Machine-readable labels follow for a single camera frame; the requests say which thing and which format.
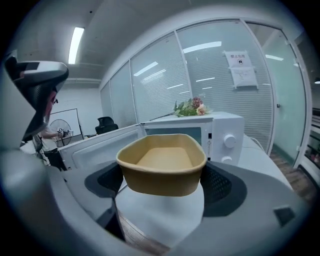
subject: flower bouquet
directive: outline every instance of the flower bouquet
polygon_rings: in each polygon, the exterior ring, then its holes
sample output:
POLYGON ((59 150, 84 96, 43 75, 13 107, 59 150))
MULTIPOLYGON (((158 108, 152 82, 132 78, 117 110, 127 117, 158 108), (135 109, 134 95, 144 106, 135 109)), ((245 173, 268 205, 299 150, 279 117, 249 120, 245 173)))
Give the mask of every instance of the flower bouquet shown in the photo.
POLYGON ((179 106, 175 102, 173 110, 177 117, 203 116, 210 113, 199 97, 183 101, 179 106))

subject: white wall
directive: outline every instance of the white wall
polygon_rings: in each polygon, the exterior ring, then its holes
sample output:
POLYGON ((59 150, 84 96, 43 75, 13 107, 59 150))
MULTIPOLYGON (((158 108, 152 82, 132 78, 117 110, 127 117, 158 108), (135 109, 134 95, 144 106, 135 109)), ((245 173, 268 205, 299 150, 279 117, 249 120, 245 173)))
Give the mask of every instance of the white wall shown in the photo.
POLYGON ((219 4, 196 7, 170 16, 153 26, 133 41, 107 69, 99 86, 101 90, 111 76, 130 57, 150 42, 192 23, 219 18, 243 18, 281 27, 289 40, 296 39, 304 28, 293 14, 280 2, 271 0, 223 0, 219 4))
POLYGON ((58 92, 58 103, 53 105, 52 113, 77 109, 82 134, 96 134, 95 127, 99 125, 98 118, 102 117, 100 91, 85 84, 66 84, 58 92))

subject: black chair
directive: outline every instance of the black chair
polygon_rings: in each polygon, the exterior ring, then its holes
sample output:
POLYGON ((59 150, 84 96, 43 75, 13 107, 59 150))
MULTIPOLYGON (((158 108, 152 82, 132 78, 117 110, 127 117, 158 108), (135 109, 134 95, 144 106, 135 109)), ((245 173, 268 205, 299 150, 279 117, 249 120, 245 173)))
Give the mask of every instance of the black chair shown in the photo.
POLYGON ((98 118, 99 126, 95 127, 96 134, 105 134, 119 129, 118 125, 114 123, 113 119, 109 116, 98 118))

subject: white microwave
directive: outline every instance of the white microwave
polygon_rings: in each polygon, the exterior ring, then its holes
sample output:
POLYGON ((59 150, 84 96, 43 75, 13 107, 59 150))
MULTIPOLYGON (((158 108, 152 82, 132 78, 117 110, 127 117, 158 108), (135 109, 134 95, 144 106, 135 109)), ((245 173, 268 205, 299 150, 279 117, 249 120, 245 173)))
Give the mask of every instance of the white microwave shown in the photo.
POLYGON ((244 118, 226 112, 202 116, 166 116, 100 134, 59 148, 68 170, 116 159, 117 152, 147 135, 187 134, 203 148, 207 160, 237 165, 243 139, 244 118))
POLYGON ((244 118, 226 112, 177 117, 169 115, 141 123, 147 135, 187 134, 203 148, 207 160, 237 165, 244 140, 244 118))

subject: green leaves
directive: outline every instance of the green leaves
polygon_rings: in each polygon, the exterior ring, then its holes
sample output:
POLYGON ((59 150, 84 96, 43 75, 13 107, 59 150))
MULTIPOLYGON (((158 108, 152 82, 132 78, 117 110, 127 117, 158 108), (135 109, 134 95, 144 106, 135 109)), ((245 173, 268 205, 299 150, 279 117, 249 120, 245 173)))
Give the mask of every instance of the green leaves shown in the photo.
POLYGON ((177 117, 188 117, 197 115, 197 109, 192 107, 191 98, 187 101, 181 102, 178 106, 177 102, 175 102, 173 110, 174 115, 176 115, 177 117))
POLYGON ((184 107, 184 105, 185 105, 185 102, 184 102, 184 101, 181 102, 181 103, 179 104, 179 106, 178 106, 178 110, 182 110, 183 107, 184 107))

